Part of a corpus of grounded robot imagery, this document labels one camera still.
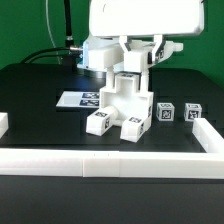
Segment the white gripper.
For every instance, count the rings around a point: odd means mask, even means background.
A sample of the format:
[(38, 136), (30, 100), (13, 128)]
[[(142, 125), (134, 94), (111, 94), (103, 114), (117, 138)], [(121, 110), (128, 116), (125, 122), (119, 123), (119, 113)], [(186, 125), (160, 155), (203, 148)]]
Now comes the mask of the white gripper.
[(120, 36), (124, 52), (131, 50), (128, 37), (155, 35), (152, 62), (157, 64), (166, 43), (163, 35), (198, 35), (203, 31), (204, 4), (202, 0), (92, 0), (89, 29), (96, 37)]

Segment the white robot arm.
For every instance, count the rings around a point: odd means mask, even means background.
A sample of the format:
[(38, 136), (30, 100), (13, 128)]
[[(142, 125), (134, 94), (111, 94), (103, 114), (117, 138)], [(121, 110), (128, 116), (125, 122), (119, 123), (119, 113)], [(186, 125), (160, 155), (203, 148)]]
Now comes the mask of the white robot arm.
[(169, 37), (203, 29), (203, 0), (91, 0), (82, 66), (143, 73), (183, 49)]

